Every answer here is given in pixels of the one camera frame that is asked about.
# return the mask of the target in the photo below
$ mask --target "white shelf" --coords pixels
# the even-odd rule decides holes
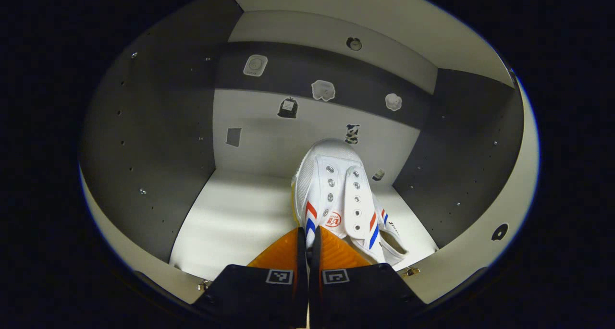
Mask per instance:
[[[392,187],[375,190],[375,194],[410,249],[395,270],[437,250],[427,230]],[[216,170],[188,212],[170,264],[213,280],[228,264],[250,263],[295,227],[290,178]]]

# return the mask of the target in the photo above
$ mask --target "gray wall panel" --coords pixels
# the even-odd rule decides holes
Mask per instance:
[[[260,77],[244,75],[250,55],[267,56]],[[432,96],[418,86],[377,66],[349,56],[301,45],[275,42],[232,42],[224,47],[218,65],[216,88],[268,91],[312,97],[312,83],[326,80],[335,86],[341,104],[380,115],[411,127],[422,128]],[[386,108],[384,97],[399,95],[399,110]]]
[[[494,201],[514,167],[522,134],[518,89],[439,70],[424,128],[393,183],[439,248]]]
[[[109,68],[86,116],[80,163],[94,199],[165,262],[215,169],[217,53],[241,13],[234,0],[196,0],[154,25]]]

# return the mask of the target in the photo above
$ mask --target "small object on wall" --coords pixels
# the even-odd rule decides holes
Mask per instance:
[[[492,241],[501,241],[508,231],[508,224],[501,224],[492,235]]]
[[[379,182],[380,180],[382,180],[383,177],[384,177],[384,170],[378,169],[376,174],[372,176],[372,179],[374,180],[374,182]]]
[[[299,109],[299,104],[297,101],[289,97],[282,101],[280,104],[280,109],[277,112],[277,116],[289,119],[297,119],[297,110]]]
[[[402,98],[393,93],[386,95],[384,102],[386,102],[386,108],[393,111],[399,110],[402,107]]]
[[[244,66],[244,75],[251,75],[253,77],[260,77],[265,71],[265,66],[267,66],[267,57],[264,55],[250,55],[248,61],[246,61],[246,66]]]
[[[335,98],[335,86],[326,80],[317,80],[312,83],[312,97],[327,102]]]
[[[345,134],[345,142],[348,144],[356,144],[358,143],[358,129],[361,127],[361,125],[356,124],[356,125],[352,125],[352,124],[348,124],[346,126],[346,134]]]
[[[346,40],[346,45],[348,46],[348,48],[354,51],[358,51],[358,50],[361,50],[361,48],[363,48],[363,44],[361,44],[361,40],[359,40],[356,37],[348,37],[348,40]]]
[[[228,145],[239,147],[239,139],[241,138],[241,128],[229,128],[226,131],[226,143]]]

